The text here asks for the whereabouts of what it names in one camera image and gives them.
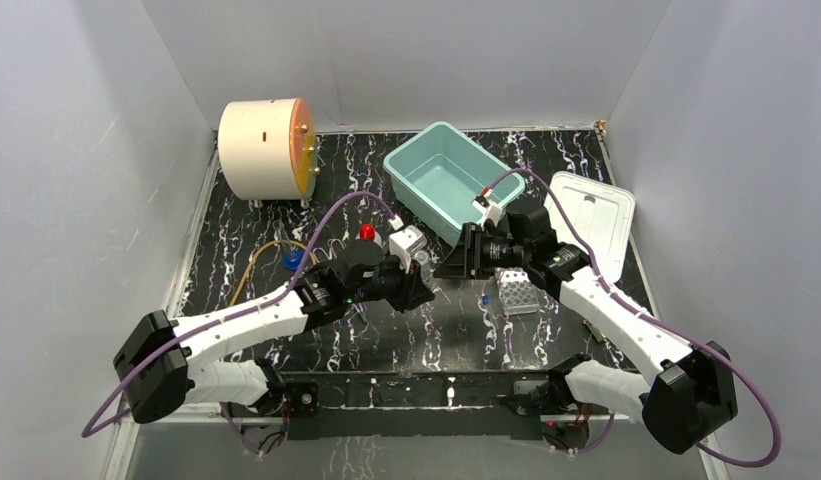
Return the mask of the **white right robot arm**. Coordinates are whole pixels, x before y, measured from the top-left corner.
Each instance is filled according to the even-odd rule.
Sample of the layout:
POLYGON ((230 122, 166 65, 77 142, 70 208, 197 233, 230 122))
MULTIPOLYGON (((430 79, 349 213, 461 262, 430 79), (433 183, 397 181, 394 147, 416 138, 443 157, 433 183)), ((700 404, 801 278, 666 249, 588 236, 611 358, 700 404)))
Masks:
POLYGON ((463 225, 464 261, 457 273, 467 279, 495 270, 519 268, 537 288, 598 327, 636 370, 604 366, 577 354, 548 373, 544 396, 563 414, 598 404, 645 425, 666 450, 681 454, 738 414, 734 375, 727 352, 717 343, 698 344, 657 325, 648 309, 605 277, 594 249, 578 232, 561 240, 543 207, 529 213, 503 209, 486 193, 472 206, 475 222, 463 225))

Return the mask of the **small clear glass jar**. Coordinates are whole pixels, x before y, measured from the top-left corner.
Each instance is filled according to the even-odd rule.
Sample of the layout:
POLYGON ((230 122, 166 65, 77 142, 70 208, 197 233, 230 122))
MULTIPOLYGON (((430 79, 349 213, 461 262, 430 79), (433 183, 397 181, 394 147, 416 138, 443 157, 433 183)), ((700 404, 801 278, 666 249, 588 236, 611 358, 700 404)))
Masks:
POLYGON ((417 262, 423 269, 431 269, 432 259, 430 253, 426 249, 417 250, 413 254, 413 260, 417 262))

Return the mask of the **teal plastic bin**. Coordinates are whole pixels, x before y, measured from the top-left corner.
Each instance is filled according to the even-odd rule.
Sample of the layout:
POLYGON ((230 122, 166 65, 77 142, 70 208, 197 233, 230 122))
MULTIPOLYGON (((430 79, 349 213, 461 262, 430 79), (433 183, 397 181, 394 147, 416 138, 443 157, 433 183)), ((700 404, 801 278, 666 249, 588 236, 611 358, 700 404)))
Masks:
POLYGON ((510 167, 440 121, 387 154, 384 169, 396 199, 453 246, 462 225, 481 218, 473 199, 510 167))

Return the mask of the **white plastic bin lid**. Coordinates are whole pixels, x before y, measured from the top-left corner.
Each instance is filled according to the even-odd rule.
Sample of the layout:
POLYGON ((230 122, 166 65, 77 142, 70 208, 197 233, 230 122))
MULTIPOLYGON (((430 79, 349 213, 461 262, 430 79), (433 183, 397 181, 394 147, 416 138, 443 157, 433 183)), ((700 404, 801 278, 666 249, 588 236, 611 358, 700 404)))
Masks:
POLYGON ((593 249, 605 280, 620 280, 635 212, 634 195, 564 171, 552 176, 550 188, 566 218, 593 249))

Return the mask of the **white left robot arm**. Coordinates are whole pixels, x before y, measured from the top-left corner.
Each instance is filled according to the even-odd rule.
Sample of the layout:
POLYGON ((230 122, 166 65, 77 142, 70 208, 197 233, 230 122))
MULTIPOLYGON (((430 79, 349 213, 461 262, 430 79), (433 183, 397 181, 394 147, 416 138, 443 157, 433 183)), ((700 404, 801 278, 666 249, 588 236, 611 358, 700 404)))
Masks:
POLYGON ((271 380, 268 365, 226 356, 330 325, 358 304, 385 301, 404 313, 433 301, 418 258, 426 244, 415 226, 391 234, 384 245, 358 238, 263 297, 198 316, 145 315, 113 360, 130 415, 148 424, 185 404, 212 402, 276 414, 285 391, 271 380))

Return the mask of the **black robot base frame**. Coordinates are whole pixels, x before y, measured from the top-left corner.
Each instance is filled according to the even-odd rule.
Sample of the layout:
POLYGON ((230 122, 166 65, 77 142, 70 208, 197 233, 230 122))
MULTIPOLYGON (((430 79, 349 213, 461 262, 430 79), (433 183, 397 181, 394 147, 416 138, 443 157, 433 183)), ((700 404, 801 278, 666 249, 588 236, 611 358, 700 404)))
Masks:
POLYGON ((292 372, 268 403, 224 413, 259 453, 334 437, 540 440, 564 452, 600 435, 608 410, 555 397, 546 371, 292 372))

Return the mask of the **clear glass tube blue stopper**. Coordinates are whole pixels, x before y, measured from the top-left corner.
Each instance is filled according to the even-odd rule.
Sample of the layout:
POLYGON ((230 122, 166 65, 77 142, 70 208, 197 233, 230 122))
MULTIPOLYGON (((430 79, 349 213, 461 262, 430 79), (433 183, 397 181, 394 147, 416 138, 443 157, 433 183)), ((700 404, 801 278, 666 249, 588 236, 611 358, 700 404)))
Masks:
POLYGON ((303 248, 298 247, 288 236, 284 223, 281 220, 272 222, 272 228, 278 244, 282 247, 282 265, 289 271, 298 269, 304 259, 303 248))

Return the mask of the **clear acrylic test tube rack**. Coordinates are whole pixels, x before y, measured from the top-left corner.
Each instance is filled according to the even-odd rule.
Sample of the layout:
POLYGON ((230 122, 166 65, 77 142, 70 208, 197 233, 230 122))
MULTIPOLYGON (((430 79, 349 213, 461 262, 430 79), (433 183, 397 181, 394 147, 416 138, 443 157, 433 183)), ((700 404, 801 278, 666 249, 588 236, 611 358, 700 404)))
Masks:
POLYGON ((536 287, 520 268, 495 271, 499 303, 505 316, 536 313, 540 309, 536 287))

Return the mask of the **cream cylindrical centrifuge machine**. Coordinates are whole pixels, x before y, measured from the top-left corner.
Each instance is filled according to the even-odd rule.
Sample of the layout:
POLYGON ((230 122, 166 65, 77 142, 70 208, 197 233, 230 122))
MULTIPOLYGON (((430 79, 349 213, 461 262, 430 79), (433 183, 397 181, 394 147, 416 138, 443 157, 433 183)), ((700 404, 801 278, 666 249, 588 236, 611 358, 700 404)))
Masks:
POLYGON ((298 200, 309 206, 320 167, 314 121, 304 99, 227 104, 217 148, 225 180, 239 199, 298 200))

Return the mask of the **white wash bottle red cap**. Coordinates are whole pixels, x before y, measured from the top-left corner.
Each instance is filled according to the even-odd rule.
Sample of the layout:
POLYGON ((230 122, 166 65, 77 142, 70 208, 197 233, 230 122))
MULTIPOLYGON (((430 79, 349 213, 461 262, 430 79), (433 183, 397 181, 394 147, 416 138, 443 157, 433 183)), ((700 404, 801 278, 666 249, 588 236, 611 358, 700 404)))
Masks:
POLYGON ((383 247, 383 238, 376 228, 370 223, 363 223, 358 230, 357 239, 372 242, 383 247))

